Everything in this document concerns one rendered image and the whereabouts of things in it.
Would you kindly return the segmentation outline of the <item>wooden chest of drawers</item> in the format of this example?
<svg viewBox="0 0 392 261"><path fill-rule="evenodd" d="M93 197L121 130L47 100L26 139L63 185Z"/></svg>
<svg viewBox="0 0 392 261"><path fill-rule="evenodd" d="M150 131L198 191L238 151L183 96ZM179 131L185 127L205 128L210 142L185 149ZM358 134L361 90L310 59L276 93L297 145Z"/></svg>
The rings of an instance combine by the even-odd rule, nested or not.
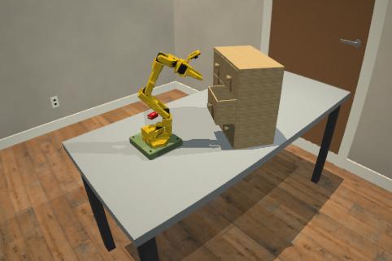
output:
<svg viewBox="0 0 392 261"><path fill-rule="evenodd" d="M274 142L285 67L252 46L214 47L238 72L234 150Z"/></svg>

